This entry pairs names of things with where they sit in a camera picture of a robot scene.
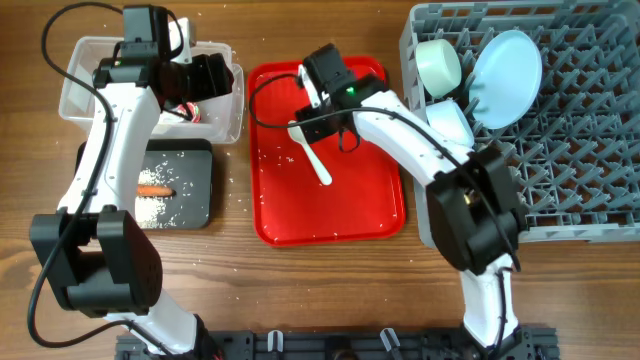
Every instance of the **light blue plate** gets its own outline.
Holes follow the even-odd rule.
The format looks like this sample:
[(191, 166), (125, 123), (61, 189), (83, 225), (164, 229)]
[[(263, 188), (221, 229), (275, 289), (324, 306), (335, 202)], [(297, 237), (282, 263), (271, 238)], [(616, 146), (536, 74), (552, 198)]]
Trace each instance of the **light blue plate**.
[(469, 101), (480, 100), (473, 117), (489, 129), (505, 127), (520, 120), (538, 95), (540, 51), (522, 31), (505, 31), (484, 48), (473, 74)]

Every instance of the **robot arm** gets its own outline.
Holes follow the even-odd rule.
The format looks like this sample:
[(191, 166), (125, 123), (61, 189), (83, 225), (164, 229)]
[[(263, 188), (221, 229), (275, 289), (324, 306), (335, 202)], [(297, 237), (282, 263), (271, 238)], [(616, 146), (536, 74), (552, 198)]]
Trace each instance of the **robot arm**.
[[(30, 239), (44, 264), (80, 206), (107, 131), (105, 110), (111, 111), (111, 141), (93, 196), (47, 279), (63, 309), (119, 324), (134, 323), (132, 333), (152, 354), (214, 359), (218, 348), (203, 322), (162, 290), (160, 256), (133, 217), (145, 148), (164, 104), (197, 102), (232, 89), (233, 77), (222, 56), (192, 57), (193, 30), (188, 20), (180, 21), (184, 31), (176, 31), (175, 23), (166, 21), (168, 14), (162, 7), (125, 7), (121, 57), (103, 59), (93, 77), (111, 109), (96, 101), (93, 126), (74, 180), (56, 214), (34, 217)], [(79, 250), (91, 238), (97, 238), (101, 251)]]
[[(503, 275), (502, 271), (511, 268), (512, 260), (504, 251), (486, 208), (474, 200), (469, 184), (460, 177), (456, 166), (415, 127), (446, 149), (462, 164), (463, 171), (473, 174), (475, 181), (483, 186), (483, 193), (489, 194), (498, 221), (513, 248), (517, 248), (517, 234), (525, 224), (524, 212), (501, 154), (494, 149), (476, 154), (448, 140), (409, 111), (393, 91), (376, 79), (369, 76), (356, 80), (333, 45), (314, 52), (301, 67), (299, 81), (315, 111), (307, 107), (297, 112), (298, 120), (304, 121), (308, 114), (318, 114), (322, 105), (318, 98), (329, 99), (325, 101), (329, 104), (326, 111), (369, 109), (354, 110), (350, 116), (332, 119), (334, 127), (345, 127), (377, 145), (427, 188), (434, 242), (445, 259), (460, 271), (466, 330), (484, 349), (491, 349), (509, 337), (517, 328), (518, 320), (511, 304), (510, 272)], [(371, 111), (375, 109), (387, 114)], [(389, 116), (389, 111), (404, 118), (403, 121)], [(315, 132), (310, 128), (313, 125), (301, 126), (307, 127), (306, 134)], [(506, 323), (501, 330), (503, 314)]]

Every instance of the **white plastic spoon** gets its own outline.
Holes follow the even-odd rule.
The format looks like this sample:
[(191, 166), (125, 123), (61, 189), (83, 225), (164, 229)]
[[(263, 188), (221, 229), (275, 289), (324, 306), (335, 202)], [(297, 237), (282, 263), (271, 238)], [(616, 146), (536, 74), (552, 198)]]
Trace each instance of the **white plastic spoon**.
[(333, 181), (331, 174), (329, 174), (327, 168), (324, 167), (322, 161), (318, 159), (316, 153), (313, 152), (313, 149), (311, 149), (311, 146), (307, 143), (307, 139), (304, 138), (302, 129), (299, 126), (295, 126), (288, 128), (287, 130), (289, 130), (289, 137), (291, 137), (291, 140), (302, 145), (302, 148), (304, 149), (304, 152), (307, 153), (307, 157), (309, 157), (309, 161), (311, 161), (311, 166), (313, 166), (313, 169), (316, 171), (322, 185), (331, 185), (331, 182)]

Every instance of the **black wire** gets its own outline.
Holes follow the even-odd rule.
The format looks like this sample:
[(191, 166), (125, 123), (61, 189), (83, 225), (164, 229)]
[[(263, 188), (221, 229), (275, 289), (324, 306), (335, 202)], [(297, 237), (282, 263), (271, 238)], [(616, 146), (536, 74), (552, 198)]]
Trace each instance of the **black wire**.
[(344, 149), (344, 145), (343, 145), (343, 140), (344, 140), (344, 133), (345, 130), (344, 128), (340, 128), (340, 130), (338, 130), (339, 133), (339, 140), (338, 140), (338, 147), (340, 148), (340, 152), (344, 153), (344, 154), (350, 154), (352, 152), (354, 152), (357, 148), (360, 147), (360, 135), (356, 135), (356, 145), (354, 147), (352, 147), (349, 150), (345, 150)]
[(81, 87), (83, 87), (84, 89), (86, 89), (87, 91), (89, 91), (93, 96), (96, 97), (96, 99), (98, 99), (98, 101), (100, 101), (100, 104), (102, 105), (102, 107), (105, 110), (105, 132), (104, 132), (104, 138), (102, 140), (102, 145), (100, 146), (100, 150), (98, 152), (98, 157), (96, 159), (96, 164), (91, 172), (91, 175), (89, 177), (89, 181), (87, 182), (87, 188), (83, 191), (82, 194), (82, 199), (80, 200), (80, 203), (78, 204), (78, 208), (76, 209), (76, 212), (73, 214), (73, 216), (71, 217), (71, 220), (69, 221), (69, 223), (67, 224), (67, 226), (65, 227), (64, 231), (62, 232), (62, 235), (60, 236), (60, 239), (58, 240), (58, 242), (55, 244), (55, 246), (53, 247), (53, 249), (51, 250), (51, 253), (49, 254), (49, 257), (47, 258), (47, 260), (45, 261), (44, 265), (42, 266), (42, 270), (40, 271), (40, 274), (38, 275), (38, 278), (36, 279), (36, 283), (34, 285), (33, 288), (33, 292), (31, 293), (31, 299), (29, 300), (29, 307), (27, 310), (27, 328), (29, 329), (29, 335), (31, 335), (31, 338), (40, 346), (43, 347), (48, 347), (48, 348), (63, 348), (63, 347), (68, 347), (68, 346), (73, 346), (76, 345), (78, 343), (81, 343), (107, 329), (116, 327), (116, 326), (126, 326), (134, 331), (136, 331), (137, 333), (140, 334), (140, 336), (142, 336), (145, 340), (147, 340), (150, 344), (153, 344), (154, 346), (156, 346), (157, 348), (159, 348), (162, 352), (164, 352), (167, 356), (169, 356), (170, 358), (173, 358), (171, 352), (169, 352), (169, 350), (159, 341), (155, 340), (153, 337), (149, 336), (149, 334), (147, 334), (142, 328), (140, 328), (137, 324), (135, 324), (133, 321), (130, 320), (119, 320), (119, 321), (114, 321), (114, 322), (110, 322), (108, 324), (105, 324), (103, 326), (100, 326), (84, 335), (81, 335), (75, 339), (71, 339), (71, 340), (66, 340), (66, 341), (48, 341), (43, 339), (40, 334), (38, 333), (38, 330), (36, 328), (36, 319), (35, 319), (35, 314), (36, 314), (36, 307), (38, 305), (38, 300), (40, 298), (40, 292), (42, 291), (42, 286), (44, 285), (44, 281), (47, 278), (47, 275), (49, 273), (49, 271), (51, 270), (51, 267), (53, 266), (58, 254), (60, 253), (61, 249), (70, 241), (70, 239), (72, 238), (72, 235), (74, 235), (77, 231), (77, 227), (78, 227), (78, 221), (80, 220), (80, 216), (82, 215), (82, 213), (84, 212), (84, 209), (87, 207), (87, 204), (89, 203), (89, 200), (91, 199), (91, 197), (94, 194), (94, 189), (98, 180), (98, 176), (100, 175), (100, 172), (102, 170), (102, 167), (104, 165), (104, 160), (107, 154), (107, 150), (109, 148), (109, 143), (111, 141), (111, 132), (112, 132), (112, 127), (113, 127), (113, 114), (111, 113), (111, 106), (109, 105), (109, 103), (107, 102), (107, 100), (104, 98), (104, 96), (102, 96), (102, 94), (100, 94), (97, 90), (95, 90), (93, 87), (91, 87), (89, 84), (85, 83), (84, 81), (76, 78), (75, 76), (67, 73), (66, 71), (62, 70), (58, 65), (56, 65), (51, 58), (49, 57), (49, 54), (47, 52), (47, 35), (49, 34), (49, 30), (51, 28), (51, 26), (53, 25), (53, 23), (60, 17), (62, 16), (62, 14), (66, 13), (69, 10), (73, 10), (73, 9), (77, 9), (80, 7), (85, 7), (85, 6), (95, 6), (95, 7), (101, 7), (101, 8), (105, 8), (108, 10), (112, 10), (115, 11), (119, 14), (122, 14), (122, 10), (119, 8), (116, 8), (114, 6), (108, 5), (108, 4), (104, 4), (104, 3), (100, 3), (100, 2), (81, 2), (81, 3), (76, 3), (76, 4), (72, 4), (72, 5), (68, 5), (65, 6), (64, 8), (62, 8), (61, 10), (59, 10), (58, 12), (56, 12), (50, 19), (49, 21), (47, 21), (44, 30), (42, 31), (42, 38), (41, 38), (41, 51), (42, 51), (42, 56), (44, 57), (44, 60), (47, 62), (47, 64), (54, 69), (57, 73), (59, 73), (60, 75), (64, 76), (65, 78), (73, 81), (74, 83), (80, 85)]
[(173, 110), (169, 110), (169, 109), (162, 109), (162, 111), (164, 111), (166, 113), (169, 113), (171, 115), (175, 115), (177, 117), (183, 118), (183, 119), (185, 119), (187, 121), (192, 121), (193, 120), (193, 116), (189, 117), (189, 115), (183, 114), (183, 113), (178, 112), (178, 111), (173, 111)]
[(491, 351), (491, 359), (498, 359), (500, 356), (500, 348), (502, 347), (502, 338), (504, 337), (504, 328), (507, 325), (507, 291), (505, 289), (504, 284), (504, 272), (513, 272), (513, 269), (508, 267), (501, 267), (496, 272), (496, 276), (498, 277), (499, 285), (500, 285), (500, 301), (501, 301), (501, 316), (500, 316), (500, 330), (498, 330), (498, 341), (496, 342), (496, 347)]
[(478, 183), (462, 167), (462, 164), (460, 164), (449, 153), (449, 150), (447, 150), (445, 147), (440, 145), (440, 143), (438, 143), (433, 137), (431, 137), (431, 135), (429, 135), (426, 131), (424, 131), (422, 129), (422, 127), (420, 127), (419, 125), (415, 124), (413, 121), (407, 119), (406, 117), (398, 114), (395, 111), (390, 111), (390, 110), (386, 110), (386, 109), (379, 109), (379, 108), (374, 108), (374, 107), (359, 107), (359, 108), (353, 108), (353, 109), (340, 109), (340, 110), (336, 110), (336, 111), (334, 111), (334, 112), (332, 112), (330, 114), (324, 114), (324, 115), (316, 116), (316, 117), (311, 118), (311, 119), (306, 119), (306, 120), (298, 121), (298, 122), (291, 123), (291, 124), (285, 124), (285, 125), (267, 124), (267, 123), (263, 123), (262, 121), (260, 121), (258, 119), (258, 117), (256, 116), (255, 111), (254, 111), (254, 102), (255, 102), (256, 95), (262, 89), (264, 89), (265, 86), (271, 84), (272, 82), (280, 80), (280, 79), (284, 79), (284, 78), (289, 78), (289, 77), (297, 78), (297, 76), (294, 75), (294, 74), (281, 74), (281, 75), (274, 76), (274, 77), (266, 80), (262, 84), (260, 84), (253, 91), (251, 96), (249, 97), (249, 113), (251, 114), (251, 117), (253, 118), (253, 120), (258, 125), (260, 125), (262, 127), (270, 128), (270, 129), (288, 129), (288, 128), (291, 128), (291, 127), (307, 125), (307, 124), (311, 124), (311, 123), (318, 122), (318, 121), (324, 121), (324, 120), (326, 120), (328, 118), (331, 118), (331, 117), (334, 117), (336, 115), (344, 115), (344, 114), (350, 114), (350, 113), (354, 113), (354, 112), (367, 112), (367, 111), (368, 112), (375, 112), (375, 113), (379, 113), (379, 114), (388, 115), (391, 118), (395, 118), (397, 120), (402, 121), (407, 126), (411, 127), (413, 130), (415, 130), (418, 134), (420, 134), (425, 139), (427, 139), (427, 141), (429, 141), (431, 143), (431, 145), (433, 145), (433, 147), (442, 154), (442, 156), (447, 158), (447, 160), (449, 160), (456, 167), (456, 171), (464, 178), (464, 180), (469, 184), (469, 186), (471, 186), (471, 188), (480, 197), (480, 201), (482, 201), (482, 203), (484, 204), (485, 208), (487, 209), (487, 213), (489, 214), (489, 217), (491, 218), (491, 220), (495, 224), (496, 229), (498, 230), (498, 234), (500, 235), (500, 237), (503, 240), (503, 243), (504, 243), (503, 245), (506, 248), (507, 254), (509, 254), (509, 256), (511, 257), (511, 260), (513, 261), (513, 264), (515, 265), (516, 271), (520, 272), (520, 269), (521, 269), (520, 260), (518, 260), (518, 257), (516, 256), (515, 252), (513, 251), (513, 246), (511, 246), (511, 242), (509, 241), (509, 238), (507, 237), (507, 234), (504, 232), (504, 229), (500, 225), (500, 222), (498, 220), (497, 215), (493, 211), (493, 208), (491, 207), (491, 204), (489, 203), (489, 200), (484, 195), (484, 192), (482, 191), (482, 189), (480, 188)]
[(313, 121), (309, 121), (309, 120), (313, 120), (313, 119), (309, 119), (309, 120), (304, 120), (301, 122), (297, 122), (297, 123), (291, 123), (291, 124), (287, 124), (287, 125), (272, 125), (272, 124), (267, 124), (267, 123), (263, 123), (262, 121), (260, 121), (258, 119), (258, 117), (256, 116), (256, 113), (254, 111), (254, 102), (256, 99), (256, 95), (262, 90), (264, 89), (267, 85), (271, 84), (274, 81), (278, 81), (280, 79), (286, 79), (286, 78), (294, 78), (297, 79), (298, 76), (295, 74), (280, 74), (280, 75), (276, 75), (270, 79), (267, 79), (265, 82), (263, 82), (262, 84), (258, 85), (258, 87), (256, 87), (256, 89), (253, 91), (253, 93), (251, 93), (251, 96), (249, 97), (249, 114), (251, 114), (251, 117), (253, 118), (253, 120), (260, 126), (262, 127), (266, 127), (266, 128), (270, 128), (270, 129), (286, 129), (286, 128), (290, 128), (290, 127), (296, 127), (296, 126), (300, 126), (302, 125), (302, 123), (304, 122), (305, 124), (308, 124), (310, 122)]
[(178, 24), (178, 19), (176, 18), (176, 15), (173, 13), (173, 11), (169, 9), (167, 9), (167, 14), (169, 14), (169, 16), (176, 23), (176, 27), (178, 28), (178, 33), (180, 34), (180, 45), (177, 48), (175, 48), (175, 50), (171, 51), (171, 53), (169, 54), (170, 58), (174, 59), (178, 57), (178, 55), (182, 53), (182, 49), (184, 49), (184, 37), (182, 36), (182, 27), (180, 26), (180, 24)]
[(115, 61), (116, 58), (118, 57), (118, 52), (120, 52), (120, 47), (122, 46), (123, 43), (124, 41), (118, 41), (116, 45), (113, 47), (113, 55), (111, 56), (113, 58), (113, 61)]

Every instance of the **red tray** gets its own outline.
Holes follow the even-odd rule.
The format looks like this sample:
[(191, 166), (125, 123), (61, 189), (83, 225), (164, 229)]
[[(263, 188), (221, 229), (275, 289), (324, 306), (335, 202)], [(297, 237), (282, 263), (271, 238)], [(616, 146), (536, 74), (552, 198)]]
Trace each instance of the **red tray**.
[[(358, 77), (384, 68), (371, 57), (346, 57)], [(249, 74), (249, 96), (270, 77), (297, 74), (301, 62), (264, 64)], [(286, 124), (309, 104), (293, 79), (278, 80), (260, 91), (256, 116), (263, 122)], [(311, 147), (333, 177), (320, 184), (302, 147), (286, 129), (267, 129), (249, 122), (253, 223), (270, 246), (298, 246), (338, 241), (386, 238), (404, 225), (406, 214), (398, 164), (377, 146), (363, 141), (352, 153), (342, 153), (339, 136)], [(344, 148), (355, 145), (345, 134)]]

